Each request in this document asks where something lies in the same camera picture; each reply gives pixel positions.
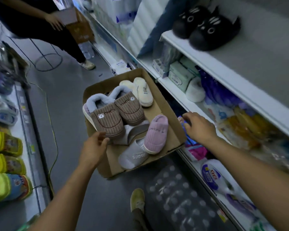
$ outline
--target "cardboard box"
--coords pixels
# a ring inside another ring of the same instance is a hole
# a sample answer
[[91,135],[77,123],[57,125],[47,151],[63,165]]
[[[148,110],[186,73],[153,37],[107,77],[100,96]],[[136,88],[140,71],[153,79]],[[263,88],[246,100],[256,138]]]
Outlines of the cardboard box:
[[[159,114],[163,114],[168,118],[168,123],[169,123],[167,141],[163,150],[156,155],[150,155],[149,158],[139,166],[141,167],[147,163],[158,160],[159,158],[177,150],[182,145],[184,145],[186,141],[186,136],[185,136],[184,130],[180,122],[178,121],[173,110],[170,108],[169,104],[167,103],[162,93],[159,91],[159,89],[155,85],[154,81],[148,75],[148,73],[142,68],[134,69],[130,72],[117,75],[115,77],[96,83],[90,87],[87,87],[83,93],[83,104],[87,101],[87,99],[90,96],[96,93],[110,92],[116,86],[118,86],[122,80],[129,80],[133,82],[134,78],[136,77],[142,77],[146,80],[154,98],[153,105],[149,108],[144,108],[145,116],[147,120],[152,121],[152,119],[155,116]],[[86,118],[85,118],[85,122],[87,126],[88,136],[91,136],[94,132],[96,132],[96,130]],[[133,141],[135,139],[142,138],[145,135],[146,135],[146,132],[140,135],[137,135],[133,139]],[[100,165],[97,167],[99,173],[103,177],[106,177],[106,178],[112,177],[116,174],[119,174],[125,171],[125,169],[123,169],[118,163],[118,157],[127,147],[128,146],[123,146],[123,145],[109,145],[108,146],[106,157],[102,160]]]
[[61,19],[77,44],[94,40],[89,22],[75,7],[57,11],[55,15]]

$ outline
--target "fur lining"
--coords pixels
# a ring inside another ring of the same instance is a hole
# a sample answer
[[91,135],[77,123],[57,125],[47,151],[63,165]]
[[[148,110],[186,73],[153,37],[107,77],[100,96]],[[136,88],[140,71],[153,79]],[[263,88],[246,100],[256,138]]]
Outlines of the fur lining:
[[94,110],[97,109],[97,106],[95,103],[99,100],[103,103],[103,106],[108,105],[110,103],[113,103],[115,101],[114,99],[112,99],[112,98],[110,98],[104,94],[101,94],[101,93],[94,94],[94,95],[90,96],[86,102],[87,107],[88,107],[88,111],[90,113],[92,113]]
[[132,90],[129,89],[127,86],[119,85],[115,89],[113,89],[112,93],[109,95],[109,98],[117,99],[117,98],[129,93],[130,91],[132,91]]

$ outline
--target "slipper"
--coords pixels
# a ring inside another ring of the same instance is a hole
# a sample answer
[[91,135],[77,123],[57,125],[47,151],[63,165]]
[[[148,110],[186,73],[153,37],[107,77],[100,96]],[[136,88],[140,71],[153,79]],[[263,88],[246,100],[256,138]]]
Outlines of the slipper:
[[134,79],[134,84],[137,86],[140,104],[143,107],[150,107],[153,104],[153,96],[146,81],[143,78],[137,77]]
[[130,126],[139,125],[145,119],[144,110],[132,92],[116,99],[115,105],[122,119]]
[[149,154],[145,152],[143,143],[144,138],[137,139],[119,155],[118,162],[122,168],[135,168],[148,159]]
[[119,85],[115,89],[112,90],[112,92],[109,93],[108,97],[110,99],[118,99],[119,97],[124,96],[125,94],[129,93],[132,91],[130,88],[124,85]]
[[114,99],[98,93],[89,97],[83,105],[85,117],[97,131],[106,132],[106,137],[110,139],[125,134],[123,121],[114,101]]
[[137,85],[135,85],[134,83],[132,83],[129,80],[123,80],[119,83],[119,85],[124,85],[127,86],[129,89],[132,90],[134,96],[136,97],[137,100],[139,100],[138,98],[138,92],[137,92]]
[[164,115],[157,115],[151,121],[149,130],[144,138],[144,149],[149,154],[159,153],[167,139],[168,119]]
[[125,135],[122,138],[113,140],[112,144],[128,146],[136,135],[139,135],[147,131],[149,128],[149,125],[150,125],[150,122],[148,120],[144,120],[142,123],[140,123],[137,126],[124,125]]

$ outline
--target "yellow slipper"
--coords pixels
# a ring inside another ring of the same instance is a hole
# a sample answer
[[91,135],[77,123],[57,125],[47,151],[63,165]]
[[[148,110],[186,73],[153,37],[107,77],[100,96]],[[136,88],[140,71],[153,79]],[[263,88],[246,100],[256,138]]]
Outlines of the yellow slipper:
[[130,200],[130,204],[131,204],[131,212],[136,209],[139,208],[142,213],[145,213],[145,194],[144,191],[140,188],[137,188],[133,191],[133,193],[131,194],[131,200]]

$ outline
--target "person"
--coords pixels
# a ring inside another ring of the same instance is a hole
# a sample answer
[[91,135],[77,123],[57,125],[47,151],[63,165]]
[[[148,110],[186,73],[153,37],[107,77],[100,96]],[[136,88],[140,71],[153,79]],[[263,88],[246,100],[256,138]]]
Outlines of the person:
[[[278,231],[289,231],[289,175],[246,154],[218,137],[214,124],[197,113],[183,115],[187,134],[207,147],[228,169],[245,193]],[[54,196],[30,231],[74,231],[87,185],[105,155],[108,138],[96,132],[84,143],[79,164],[67,183]],[[135,230],[151,230],[144,217],[141,189],[131,196]]]
[[59,9],[52,0],[0,0],[0,21],[13,34],[56,45],[85,69],[94,69],[55,11]]

